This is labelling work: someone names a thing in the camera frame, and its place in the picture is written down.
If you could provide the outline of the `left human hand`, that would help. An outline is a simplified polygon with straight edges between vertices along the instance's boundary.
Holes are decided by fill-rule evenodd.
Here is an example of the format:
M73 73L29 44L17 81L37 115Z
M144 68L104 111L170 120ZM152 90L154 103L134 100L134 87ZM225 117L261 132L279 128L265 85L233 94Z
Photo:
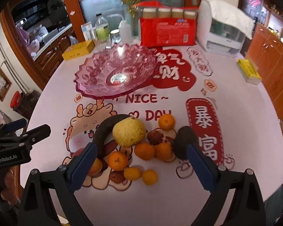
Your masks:
M1 197L7 201L11 206L17 203L17 195L15 192L14 176L11 169L8 169L3 179L4 189L1 192Z

